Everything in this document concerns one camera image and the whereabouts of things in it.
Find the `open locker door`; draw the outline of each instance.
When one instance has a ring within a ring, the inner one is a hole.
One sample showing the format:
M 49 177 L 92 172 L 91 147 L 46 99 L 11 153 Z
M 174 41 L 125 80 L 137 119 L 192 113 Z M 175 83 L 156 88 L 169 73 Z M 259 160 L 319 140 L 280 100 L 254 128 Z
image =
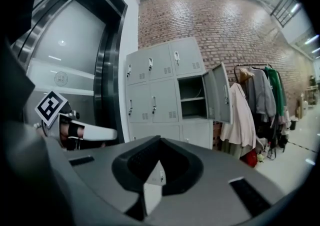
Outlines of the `open locker door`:
M 203 74 L 208 118 L 222 123 L 233 123 L 230 86 L 224 63 Z

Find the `elevator door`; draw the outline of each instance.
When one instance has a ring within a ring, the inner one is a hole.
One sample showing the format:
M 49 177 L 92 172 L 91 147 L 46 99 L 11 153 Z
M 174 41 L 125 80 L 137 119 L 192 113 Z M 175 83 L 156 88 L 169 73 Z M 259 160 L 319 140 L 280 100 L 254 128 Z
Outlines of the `elevator door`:
M 95 124 L 94 79 L 105 24 L 72 1 L 50 23 L 32 54 L 27 76 L 35 89 L 24 108 L 28 124 L 40 121 L 35 106 L 50 90 L 65 96 L 80 121 Z

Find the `circular logo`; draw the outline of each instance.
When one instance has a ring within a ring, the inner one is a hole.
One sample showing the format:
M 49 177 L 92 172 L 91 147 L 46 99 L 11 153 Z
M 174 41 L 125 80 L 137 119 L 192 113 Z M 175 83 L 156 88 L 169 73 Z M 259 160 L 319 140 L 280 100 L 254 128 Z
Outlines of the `circular logo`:
M 65 72 L 60 71 L 55 74 L 54 82 L 57 84 L 57 86 L 62 87 L 68 83 L 68 75 Z

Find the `ceiling light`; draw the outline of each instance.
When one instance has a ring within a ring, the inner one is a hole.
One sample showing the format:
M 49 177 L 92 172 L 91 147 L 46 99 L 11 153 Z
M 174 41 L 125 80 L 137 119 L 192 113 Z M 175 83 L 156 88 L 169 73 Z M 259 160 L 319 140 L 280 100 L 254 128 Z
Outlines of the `ceiling light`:
M 296 3 L 294 7 L 291 9 L 291 13 L 294 13 L 300 7 L 299 3 Z
M 58 44 L 62 47 L 64 47 L 66 45 L 66 42 L 64 40 L 59 40 Z
M 52 59 L 55 59 L 55 60 L 58 60 L 58 61 L 61 61 L 61 59 L 57 58 L 57 57 L 53 57 L 51 55 L 49 55 L 48 57 L 52 58 Z
M 311 159 L 309 159 L 309 158 L 306 158 L 305 159 L 305 162 L 307 162 L 307 163 L 309 163 L 309 164 L 311 164 L 311 165 L 315 165 L 316 163 L 315 162 L 313 162 Z
M 316 50 L 313 50 L 311 53 L 315 53 L 315 52 L 318 52 L 320 50 L 320 47 L 319 48 L 317 48 Z
M 317 38 L 319 38 L 319 35 L 315 35 L 314 37 L 309 38 L 304 44 L 305 44 L 305 45 L 308 45 L 308 44 L 310 44 L 311 42 L 315 41 Z

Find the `red bag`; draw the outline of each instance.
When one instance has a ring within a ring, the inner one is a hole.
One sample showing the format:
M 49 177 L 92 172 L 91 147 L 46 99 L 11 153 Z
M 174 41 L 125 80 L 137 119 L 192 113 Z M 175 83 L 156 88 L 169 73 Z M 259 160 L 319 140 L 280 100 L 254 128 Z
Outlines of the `red bag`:
M 254 168 L 258 163 L 256 150 L 255 149 L 251 150 L 244 156 L 240 157 L 240 160 L 242 160 L 244 163 L 246 163 L 250 167 Z

